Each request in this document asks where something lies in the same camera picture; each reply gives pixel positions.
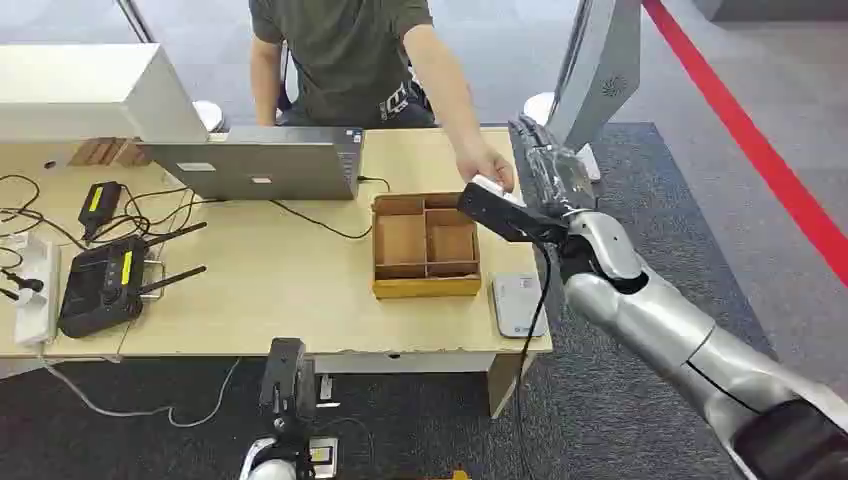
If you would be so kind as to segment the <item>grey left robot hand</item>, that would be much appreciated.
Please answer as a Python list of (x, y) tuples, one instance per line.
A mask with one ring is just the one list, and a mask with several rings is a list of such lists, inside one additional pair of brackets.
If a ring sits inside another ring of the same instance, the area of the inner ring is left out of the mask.
[(299, 338), (275, 337), (266, 357), (259, 406), (271, 419), (311, 422), (316, 410), (314, 362)]

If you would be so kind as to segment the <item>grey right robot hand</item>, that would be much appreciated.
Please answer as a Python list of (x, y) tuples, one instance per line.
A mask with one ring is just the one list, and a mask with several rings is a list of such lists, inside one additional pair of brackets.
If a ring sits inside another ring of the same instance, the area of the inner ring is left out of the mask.
[(525, 114), (511, 120), (509, 125), (524, 147), (540, 209), (547, 216), (565, 218), (597, 207), (588, 172), (576, 153)]

